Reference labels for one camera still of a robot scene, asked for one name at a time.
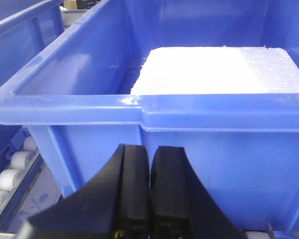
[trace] white packaging foam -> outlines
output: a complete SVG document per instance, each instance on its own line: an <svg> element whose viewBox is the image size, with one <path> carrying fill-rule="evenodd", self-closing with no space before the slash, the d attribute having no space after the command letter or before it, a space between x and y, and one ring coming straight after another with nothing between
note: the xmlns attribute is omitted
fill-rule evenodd
<svg viewBox="0 0 299 239"><path fill-rule="evenodd" d="M150 52L132 95L299 93L281 48L163 47Z"/></svg>

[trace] bin handle lip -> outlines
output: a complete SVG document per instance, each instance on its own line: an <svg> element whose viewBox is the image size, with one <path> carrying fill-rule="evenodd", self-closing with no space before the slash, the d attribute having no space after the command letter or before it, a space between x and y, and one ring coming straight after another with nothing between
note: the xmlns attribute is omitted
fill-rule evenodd
<svg viewBox="0 0 299 239"><path fill-rule="evenodd" d="M9 17L0 20L0 35L16 27L17 25L24 23L29 19L37 17L38 12L43 12L49 8L55 7L62 2L63 0L43 0Z"/></svg>

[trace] blue bin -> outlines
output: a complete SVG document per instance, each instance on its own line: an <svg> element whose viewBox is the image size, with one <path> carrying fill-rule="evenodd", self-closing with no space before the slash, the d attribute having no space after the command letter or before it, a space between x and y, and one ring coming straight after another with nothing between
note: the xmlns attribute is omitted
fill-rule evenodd
<svg viewBox="0 0 299 239"><path fill-rule="evenodd" d="M0 0L0 86L63 31L61 0ZM20 149L27 136L20 126L0 125L0 173L7 146Z"/></svg>
<svg viewBox="0 0 299 239"><path fill-rule="evenodd" d="M281 47L299 67L299 1L102 0L0 88L64 196L119 143L183 146L240 229L299 231L299 94L130 96L163 46Z"/></svg>

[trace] blue plastic bin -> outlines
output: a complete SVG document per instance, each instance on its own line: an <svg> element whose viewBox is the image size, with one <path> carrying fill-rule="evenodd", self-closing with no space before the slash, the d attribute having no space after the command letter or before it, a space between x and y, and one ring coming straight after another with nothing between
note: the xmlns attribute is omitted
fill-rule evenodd
<svg viewBox="0 0 299 239"><path fill-rule="evenodd" d="M119 143L184 146L241 229L299 231L299 94L130 96L162 46L281 47L299 66L299 1L102 0L0 88L64 196Z"/></svg>
<svg viewBox="0 0 299 239"><path fill-rule="evenodd" d="M0 0L0 86L63 31L61 0ZM7 146L18 150L26 132L0 125L0 173Z"/></svg>

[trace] yellow screw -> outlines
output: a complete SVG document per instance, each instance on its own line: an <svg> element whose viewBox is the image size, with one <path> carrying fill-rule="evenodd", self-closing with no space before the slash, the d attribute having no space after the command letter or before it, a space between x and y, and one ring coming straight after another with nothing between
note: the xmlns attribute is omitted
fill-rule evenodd
<svg viewBox="0 0 299 239"><path fill-rule="evenodd" d="M114 239L119 239L120 238L120 231L116 231L114 234Z"/></svg>

